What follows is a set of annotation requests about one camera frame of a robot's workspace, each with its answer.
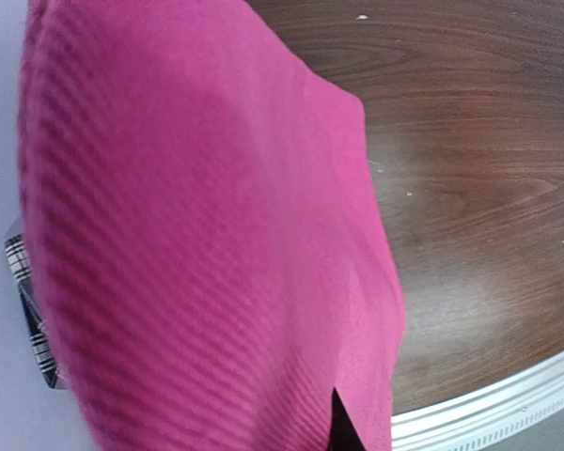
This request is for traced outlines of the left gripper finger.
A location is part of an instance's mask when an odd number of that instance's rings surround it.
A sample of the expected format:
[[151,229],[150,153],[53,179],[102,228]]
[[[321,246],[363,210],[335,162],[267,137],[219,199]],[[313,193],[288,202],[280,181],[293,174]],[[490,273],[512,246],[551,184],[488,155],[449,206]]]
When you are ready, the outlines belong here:
[[365,451],[336,389],[332,394],[332,423],[328,451]]

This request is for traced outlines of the pink shirt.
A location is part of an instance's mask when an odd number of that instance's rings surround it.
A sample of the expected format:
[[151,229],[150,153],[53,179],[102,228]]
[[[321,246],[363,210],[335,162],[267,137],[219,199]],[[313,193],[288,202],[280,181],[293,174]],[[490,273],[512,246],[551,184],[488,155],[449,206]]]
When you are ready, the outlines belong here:
[[19,183],[102,450],[391,446],[400,281],[365,114],[243,1],[32,1]]

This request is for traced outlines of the black white plaid shirt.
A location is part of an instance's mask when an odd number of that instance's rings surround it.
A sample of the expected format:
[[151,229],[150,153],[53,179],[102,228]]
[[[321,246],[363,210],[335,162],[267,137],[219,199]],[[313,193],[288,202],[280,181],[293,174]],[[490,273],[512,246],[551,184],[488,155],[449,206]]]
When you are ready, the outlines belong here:
[[35,299],[31,268],[24,243],[24,228],[17,218],[8,228],[4,239],[4,251],[10,273],[18,290],[31,349],[39,372],[51,389],[64,390],[66,380],[50,349],[45,321]]

